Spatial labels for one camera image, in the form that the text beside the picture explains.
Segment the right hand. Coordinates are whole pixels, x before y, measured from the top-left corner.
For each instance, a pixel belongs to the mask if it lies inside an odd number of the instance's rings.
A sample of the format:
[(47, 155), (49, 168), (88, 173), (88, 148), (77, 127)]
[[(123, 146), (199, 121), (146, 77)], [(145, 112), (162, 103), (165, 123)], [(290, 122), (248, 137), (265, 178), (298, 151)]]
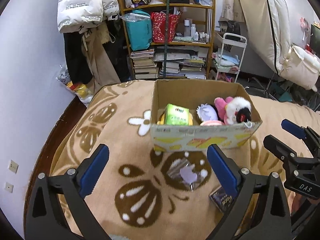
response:
[[(303, 204), (305, 200), (305, 197), (303, 195), (300, 194), (296, 194), (293, 198), (293, 202), (292, 202), (292, 207), (291, 207), (291, 212), (296, 212), (300, 206)], [(320, 199), (314, 200), (312, 198), (307, 198), (307, 200), (311, 203), (311, 204), (319, 204)]]

